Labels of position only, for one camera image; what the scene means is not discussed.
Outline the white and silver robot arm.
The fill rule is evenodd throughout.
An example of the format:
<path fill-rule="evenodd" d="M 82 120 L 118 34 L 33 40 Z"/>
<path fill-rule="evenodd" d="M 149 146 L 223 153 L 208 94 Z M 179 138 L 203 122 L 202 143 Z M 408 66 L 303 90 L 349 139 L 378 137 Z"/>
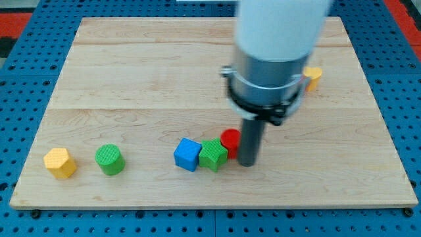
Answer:
<path fill-rule="evenodd" d="M 236 6 L 234 57 L 224 68 L 228 96 L 245 120 L 275 126 L 300 106 L 303 69 L 332 0 L 241 0 Z"/>

